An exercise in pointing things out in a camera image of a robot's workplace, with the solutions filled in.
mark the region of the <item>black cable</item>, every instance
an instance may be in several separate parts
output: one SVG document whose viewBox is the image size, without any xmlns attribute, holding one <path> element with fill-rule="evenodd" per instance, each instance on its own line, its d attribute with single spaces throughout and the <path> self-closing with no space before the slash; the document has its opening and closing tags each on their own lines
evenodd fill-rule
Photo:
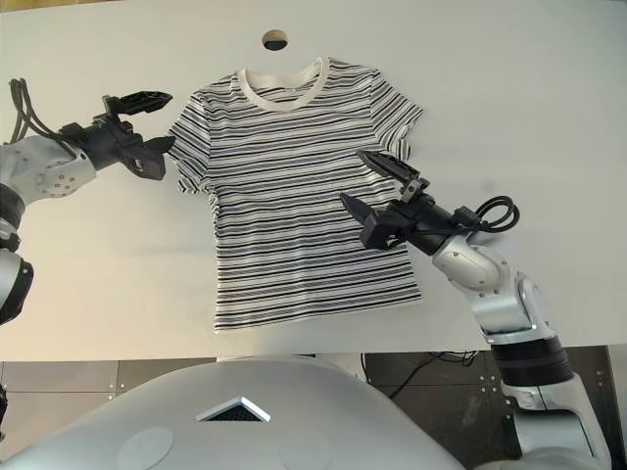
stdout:
<svg viewBox="0 0 627 470">
<path fill-rule="evenodd" d="M 368 377 L 368 371 L 365 369 L 365 353 L 364 352 L 362 352 L 361 361 L 362 361 L 362 371 L 363 371 L 363 376 L 365 377 L 365 382 L 369 384 L 370 377 Z"/>
<path fill-rule="evenodd" d="M 448 362 L 451 364 L 461 364 L 464 367 L 470 367 L 474 362 L 474 359 L 479 355 L 479 351 L 465 351 L 465 352 L 454 352 L 454 351 L 445 351 L 441 352 L 440 355 L 437 355 L 434 352 L 430 352 L 430 354 L 436 357 L 438 360 L 442 362 Z"/>
<path fill-rule="evenodd" d="M 24 120 L 20 116 L 20 113 L 18 113 L 18 115 L 16 116 L 16 125 L 13 128 L 13 134 L 11 134 L 11 140 L 10 140 L 11 144 L 13 144 L 13 143 L 17 142 L 18 140 L 20 140 L 18 137 L 20 135 L 20 131 L 22 130 L 22 123 L 23 122 L 24 122 Z"/>
<path fill-rule="evenodd" d="M 504 207 L 506 208 L 506 213 L 492 222 L 481 222 L 481 229 L 479 231 L 488 232 L 488 233 L 500 233 L 510 230 L 518 220 L 520 220 L 520 211 L 516 204 L 513 203 L 513 199 L 510 196 L 497 196 L 495 198 L 489 199 L 485 203 L 483 203 L 479 208 L 475 211 L 479 217 L 483 218 L 489 211 L 494 208 Z M 502 225 L 506 220 L 511 217 L 511 221 L 506 225 Z"/>
<path fill-rule="evenodd" d="M 13 104 L 18 112 L 18 116 L 24 121 L 28 122 L 28 127 L 35 131 L 37 134 L 43 137 L 49 137 L 49 135 L 39 129 L 36 125 L 30 122 L 30 116 L 24 111 L 24 96 L 22 92 L 22 85 L 15 79 L 11 80 L 11 97 L 13 98 Z"/>
<path fill-rule="evenodd" d="M 402 392 L 402 391 L 403 391 L 403 389 L 407 386 L 407 384 L 408 384 L 409 382 L 411 382 L 411 379 L 413 378 L 413 376 L 414 376 L 415 374 L 417 374 L 417 373 L 418 373 L 418 371 L 419 371 L 421 368 L 423 368 L 423 367 L 425 367 L 425 366 L 429 365 L 431 362 L 433 362 L 433 361 L 435 361 L 435 360 L 438 360 L 438 359 L 439 359 L 439 358 L 440 358 L 440 357 L 441 357 L 444 353 L 443 353 L 443 352 L 437 352 L 437 353 L 434 353 L 434 354 L 435 354 L 435 355 L 433 355 L 432 357 L 430 357 L 430 358 L 428 358 L 427 360 L 425 360 L 425 361 L 423 361 L 423 362 L 419 363 L 419 364 L 415 367 L 415 369 L 411 372 L 411 374 L 408 376 L 408 378 L 407 378 L 407 379 L 405 379 L 405 382 L 403 382 L 403 383 L 402 383 L 402 384 L 401 384 L 401 385 L 400 385 L 400 386 L 399 386 L 399 387 L 398 387 L 398 388 L 397 388 L 394 392 L 392 392 L 390 395 L 388 395 L 388 399 L 390 399 L 390 400 L 395 399 L 395 398 L 396 398 L 396 396 L 397 396 L 400 392 Z"/>
<path fill-rule="evenodd" d="M 506 208 L 506 213 L 496 220 L 483 220 L 483 217 L 495 208 Z M 520 210 L 509 196 L 497 196 L 483 203 L 475 211 L 478 220 L 472 224 L 460 223 L 458 226 L 445 230 L 417 230 L 412 232 L 418 235 L 469 235 L 476 232 L 500 233 L 510 230 L 520 220 Z"/>
<path fill-rule="evenodd" d="M 35 110 L 32 108 L 32 103 L 30 102 L 30 95 L 28 94 L 28 87 L 26 86 L 26 80 L 20 78 L 20 85 L 22 86 L 22 94 L 24 95 L 24 103 L 26 104 L 26 113 L 32 117 L 39 127 L 44 131 L 48 132 L 50 135 L 55 135 L 61 137 L 60 134 L 57 134 L 55 131 L 50 129 L 46 124 L 44 124 L 41 119 L 35 113 Z"/>
<path fill-rule="evenodd" d="M 30 101 L 30 95 L 28 94 L 28 87 L 26 85 L 26 81 L 23 78 L 21 78 L 20 80 L 12 79 L 10 81 L 10 87 L 11 87 L 11 97 L 13 98 L 13 104 L 18 113 L 17 120 L 19 119 L 23 122 L 23 128 L 21 131 L 19 131 L 15 141 L 18 141 L 24 138 L 24 136 L 26 135 L 26 132 L 29 129 L 32 129 L 35 133 L 41 135 L 42 137 L 46 137 L 48 139 L 52 139 L 60 143 L 69 140 L 66 136 L 53 132 L 37 116 L 37 114 L 35 113 L 32 107 L 32 103 Z"/>
</svg>

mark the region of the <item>black and white stripes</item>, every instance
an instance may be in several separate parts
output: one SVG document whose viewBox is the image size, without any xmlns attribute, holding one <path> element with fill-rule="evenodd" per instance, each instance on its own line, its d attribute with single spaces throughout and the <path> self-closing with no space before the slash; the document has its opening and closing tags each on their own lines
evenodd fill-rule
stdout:
<svg viewBox="0 0 627 470">
<path fill-rule="evenodd" d="M 356 150 L 408 158 L 421 112 L 378 70 L 333 59 L 289 77 L 241 71 L 191 96 L 169 153 L 178 188 L 214 204 L 217 330 L 420 300 L 407 249 L 365 250 L 339 194 L 396 197 Z"/>
</svg>

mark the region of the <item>white tabletop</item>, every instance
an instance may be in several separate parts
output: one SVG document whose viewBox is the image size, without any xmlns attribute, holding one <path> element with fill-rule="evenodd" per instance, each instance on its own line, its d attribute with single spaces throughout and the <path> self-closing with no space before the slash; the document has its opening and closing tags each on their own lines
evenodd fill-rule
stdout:
<svg viewBox="0 0 627 470">
<path fill-rule="evenodd" d="M 481 0 L 469 11 L 462 0 L 407 2 L 385 26 L 385 2 L 338 9 L 324 0 L 318 12 L 334 15 L 323 15 L 321 34 L 299 2 L 262 3 L 251 1 L 237 23 L 223 20 L 235 6 L 200 0 L 3 14 L 2 41 L 21 47 L 2 49 L 2 82 L 26 77 L 52 127 L 87 124 L 103 94 L 162 89 L 175 97 L 166 109 L 129 119 L 152 137 L 190 92 L 236 69 L 296 71 L 319 55 L 380 67 L 426 110 L 411 163 L 443 207 L 475 208 L 499 194 L 520 205 L 508 254 L 543 288 L 563 342 L 627 340 L 624 5 Z M 269 55 L 260 37 L 278 25 L 290 45 Z M 6 137 L 14 114 L 5 94 L 1 103 Z M 422 305 L 215 334 L 209 203 L 177 194 L 174 179 L 171 165 L 162 183 L 118 165 L 63 201 L 27 209 L 20 253 L 35 281 L 22 315 L 0 328 L 0 360 L 484 347 L 462 296 L 417 252 Z"/>
</svg>

